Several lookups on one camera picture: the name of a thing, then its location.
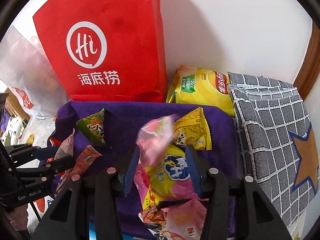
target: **red paper bag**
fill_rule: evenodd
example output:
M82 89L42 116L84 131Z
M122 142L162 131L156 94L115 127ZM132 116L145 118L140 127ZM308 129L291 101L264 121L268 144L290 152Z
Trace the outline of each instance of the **red paper bag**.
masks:
M73 100L163 102L160 0L48 0L33 20Z

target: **orange star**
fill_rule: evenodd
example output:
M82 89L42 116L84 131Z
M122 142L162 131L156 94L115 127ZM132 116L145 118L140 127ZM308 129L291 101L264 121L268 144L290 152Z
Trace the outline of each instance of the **orange star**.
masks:
M303 183L309 180L313 191L316 194L318 188L319 159L316 147L316 138L313 133L312 126L310 124L305 138L292 132L289 132L289 134L300 159L292 191L296 190Z

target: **candy wrapper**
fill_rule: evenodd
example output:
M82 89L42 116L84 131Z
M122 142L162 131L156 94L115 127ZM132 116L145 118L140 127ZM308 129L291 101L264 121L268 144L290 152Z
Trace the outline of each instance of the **candy wrapper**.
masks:
M134 182L138 188L143 209L160 201L198 198L193 191L185 153L169 145L154 166L138 166Z
M151 204L139 218L158 240L200 239L206 208L196 199L158 210Z
M72 169L67 170L63 176L60 178L60 181L57 186L56 193L59 193L62 189L62 186L65 182L71 179L74 174L84 174L87 169L91 166L91 164L101 156L99 152L97 152L91 145L88 145L82 153L76 159L76 164Z
M57 153L54 156L54 160L67 157L68 155L73 156L73 136L74 135L75 135L75 129L73 129L73 133L61 143Z
M77 126L81 133L90 140L93 145L106 145L103 131L104 111L105 109L103 108L100 112L85 117L77 122Z
M181 65L173 78L166 102L216 106L235 116L228 83L229 77L223 73Z
M212 150L210 130L202 107L175 122L173 134L174 143L178 146L192 144L196 150Z
M139 131L137 144L140 146L142 166L152 166L161 159L164 151L173 139L173 116L164 116L151 120Z

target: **metal screw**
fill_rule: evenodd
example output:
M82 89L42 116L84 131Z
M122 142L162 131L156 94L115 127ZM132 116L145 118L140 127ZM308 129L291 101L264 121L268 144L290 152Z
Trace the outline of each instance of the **metal screw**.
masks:
M73 181L77 181L77 180L80 179L80 175L79 175L79 174L74 174L74 175L72 175L71 179L72 179Z
M210 168L210 169L209 169L209 172L210 172L211 174L218 174L219 170L218 170L217 168Z
M110 168L108 168L107 169L107 173L109 173L109 174L113 174L113 173L115 173L117 170L116 170L116 168L114 168L114 167L110 167Z
M253 182L253 177L251 176L245 176L244 179L246 182L250 182L250 183Z

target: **yellow chips bag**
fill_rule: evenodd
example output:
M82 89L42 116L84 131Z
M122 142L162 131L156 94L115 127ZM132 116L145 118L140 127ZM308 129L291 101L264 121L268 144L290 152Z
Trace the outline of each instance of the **yellow chips bag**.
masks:
M227 90L229 77L204 68L181 65L169 88L167 103L216 106L234 116Z
M160 201L197 198L193 191L185 153L178 147L170 144L157 165L144 169L148 179L144 177L142 181L135 176L139 194L143 194L144 197L143 209L151 203L158 205ZM142 183L148 187L145 193L139 190L143 188Z
M212 150L209 126L201 107L181 117L173 129L176 145L185 147L192 144L196 150Z

